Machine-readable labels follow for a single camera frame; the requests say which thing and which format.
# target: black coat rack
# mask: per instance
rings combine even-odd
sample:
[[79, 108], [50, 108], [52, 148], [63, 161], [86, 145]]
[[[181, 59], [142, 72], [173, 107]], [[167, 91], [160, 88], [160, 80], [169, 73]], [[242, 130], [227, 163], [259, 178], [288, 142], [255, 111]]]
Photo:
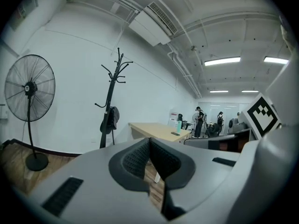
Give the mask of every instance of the black coat rack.
[[117, 49], [118, 49], [118, 61], [114, 61], [114, 62], [117, 63], [114, 74], [112, 75], [110, 70], [108, 70], [105, 66], [101, 65], [102, 67], [104, 67], [109, 72], [108, 75], [111, 79], [111, 80], [109, 80], [110, 86], [109, 86], [109, 90], [108, 90], [108, 94], [107, 94], [107, 98], [106, 98], [106, 103], [105, 103], [104, 106], [100, 106], [97, 103], [94, 103], [95, 105], [97, 105], [100, 108], [105, 108], [106, 107], [106, 111], [104, 113], [100, 148], [106, 147], [107, 123], [108, 123], [109, 113], [111, 111], [110, 103], [111, 103], [111, 99], [112, 99], [112, 94], [113, 94], [115, 82], [125, 83], [125, 81], [118, 81], [117, 79], [120, 78], [120, 77], [125, 78], [125, 76], [120, 76], [119, 74], [129, 65], [129, 63], [133, 63], [133, 62], [121, 63], [121, 60], [123, 58], [123, 53], [122, 53], [122, 55], [120, 55], [120, 49], [119, 48], [117, 48]]

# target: chair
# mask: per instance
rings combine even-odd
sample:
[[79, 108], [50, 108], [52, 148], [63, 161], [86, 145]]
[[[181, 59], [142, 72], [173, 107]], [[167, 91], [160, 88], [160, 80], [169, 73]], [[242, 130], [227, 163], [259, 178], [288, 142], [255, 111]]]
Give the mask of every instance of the chair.
[[214, 123], [214, 126], [212, 128], [209, 128], [206, 130], [206, 134], [208, 137], [216, 137], [217, 132], [220, 130], [219, 125]]

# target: office chair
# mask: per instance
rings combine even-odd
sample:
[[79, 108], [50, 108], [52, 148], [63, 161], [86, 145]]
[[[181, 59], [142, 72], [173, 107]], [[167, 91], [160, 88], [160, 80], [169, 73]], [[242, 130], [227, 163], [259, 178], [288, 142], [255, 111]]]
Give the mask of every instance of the office chair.
[[178, 114], [178, 120], [182, 122], [182, 126], [181, 129], [183, 129], [183, 115], [182, 114]]
[[208, 137], [216, 137], [217, 132], [220, 130], [219, 125], [214, 123], [214, 126], [212, 128], [209, 128], [206, 130], [206, 134]]

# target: fan guard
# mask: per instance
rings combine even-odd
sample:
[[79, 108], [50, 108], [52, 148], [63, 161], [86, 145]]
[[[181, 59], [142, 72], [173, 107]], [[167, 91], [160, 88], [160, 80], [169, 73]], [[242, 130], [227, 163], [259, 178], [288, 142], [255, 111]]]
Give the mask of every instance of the fan guard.
[[17, 60], [8, 72], [5, 99], [10, 111], [27, 121], [28, 99], [26, 89], [35, 90], [30, 106], [30, 121], [43, 117], [52, 105], [55, 78], [49, 63], [38, 55], [27, 55]]

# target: water bottle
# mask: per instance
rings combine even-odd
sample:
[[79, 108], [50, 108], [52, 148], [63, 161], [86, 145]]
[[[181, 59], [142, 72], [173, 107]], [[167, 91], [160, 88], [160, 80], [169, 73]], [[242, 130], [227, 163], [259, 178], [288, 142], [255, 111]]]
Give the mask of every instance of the water bottle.
[[179, 121], [177, 126], [177, 133], [181, 132], [181, 127], [182, 127], [182, 121]]

